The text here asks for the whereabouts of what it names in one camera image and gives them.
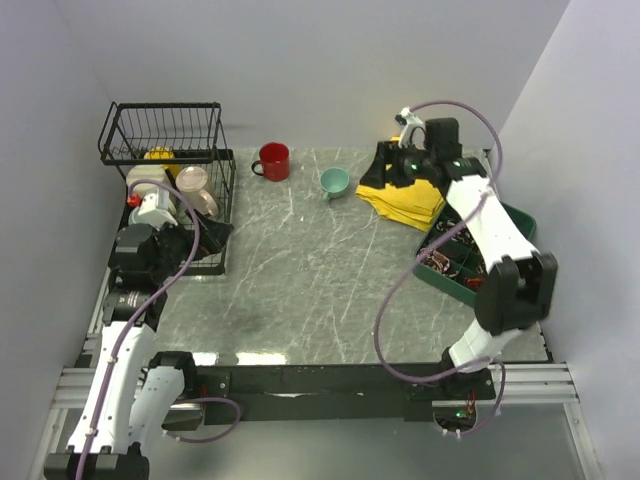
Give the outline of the yellow enamel mug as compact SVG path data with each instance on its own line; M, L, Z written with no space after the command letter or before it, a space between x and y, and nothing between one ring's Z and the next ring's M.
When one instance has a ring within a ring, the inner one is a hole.
M145 160L174 160L175 154L173 151L166 147L153 147L144 154ZM162 163L163 169L171 174L173 179L176 179L182 170L182 166L176 163Z

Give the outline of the yellow folded cloth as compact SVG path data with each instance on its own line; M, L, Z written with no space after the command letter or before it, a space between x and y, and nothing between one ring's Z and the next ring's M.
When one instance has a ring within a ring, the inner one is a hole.
M439 191L425 180L405 188L387 185L374 189L358 184L355 196L370 204L380 217L422 232L429 230L445 204Z

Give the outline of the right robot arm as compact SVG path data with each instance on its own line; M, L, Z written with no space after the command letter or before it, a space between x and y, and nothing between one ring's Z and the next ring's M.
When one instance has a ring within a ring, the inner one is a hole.
M474 300L475 318L444 355L440 372L425 377L381 366L409 383L435 383L450 398L473 386L471 372L496 359L503 348L533 324L547 318L558 262L540 252L516 227L494 189L491 173L475 157L466 157L454 118L421 120L410 109L396 117L399 139L390 147L388 181L406 186L421 179L437 188L460 221L426 249L434 252L461 229L472 236L487 275Z

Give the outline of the small teal cup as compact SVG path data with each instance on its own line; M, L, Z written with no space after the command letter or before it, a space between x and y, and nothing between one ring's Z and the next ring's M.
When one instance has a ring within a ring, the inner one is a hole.
M349 173L342 168L328 168L320 175L320 186L325 200L341 197L348 189L349 183Z

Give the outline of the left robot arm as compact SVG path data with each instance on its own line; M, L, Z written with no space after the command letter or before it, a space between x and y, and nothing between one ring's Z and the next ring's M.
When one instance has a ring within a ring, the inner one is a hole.
M166 289L192 261L222 252L234 228L195 216L192 228L132 223L109 258L116 283L103 304L98 364L82 416L62 453L47 456L47 479L146 479L148 451L174 401L200 388L193 356L165 352L144 361Z

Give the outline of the red mug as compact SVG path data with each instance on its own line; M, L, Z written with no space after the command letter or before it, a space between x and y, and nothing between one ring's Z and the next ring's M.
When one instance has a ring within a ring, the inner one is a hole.
M290 173L289 148L279 142L270 142L259 150L259 158L251 165L255 175L272 182L286 180Z

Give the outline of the pink mug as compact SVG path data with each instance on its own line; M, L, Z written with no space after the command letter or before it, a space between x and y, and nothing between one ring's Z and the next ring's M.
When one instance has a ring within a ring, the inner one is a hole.
M188 166L182 169L176 178L176 186L199 213L211 218L219 216L219 200L204 168Z

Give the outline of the green compartment organizer box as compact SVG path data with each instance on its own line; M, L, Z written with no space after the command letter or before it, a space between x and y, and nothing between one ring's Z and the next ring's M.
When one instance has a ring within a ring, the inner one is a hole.
M506 203L502 205L519 232L531 240L536 230L534 218ZM457 213L450 206L445 206L417 248L416 257L459 220ZM476 293L484 283L487 271L476 242L469 231L463 229L415 267L414 275L463 304L473 307Z

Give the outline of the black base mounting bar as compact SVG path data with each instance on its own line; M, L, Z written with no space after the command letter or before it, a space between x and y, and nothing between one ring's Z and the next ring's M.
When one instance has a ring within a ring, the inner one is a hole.
M241 419L258 421L403 418L429 420L438 386L408 383L379 365L198 366L201 391L240 405Z

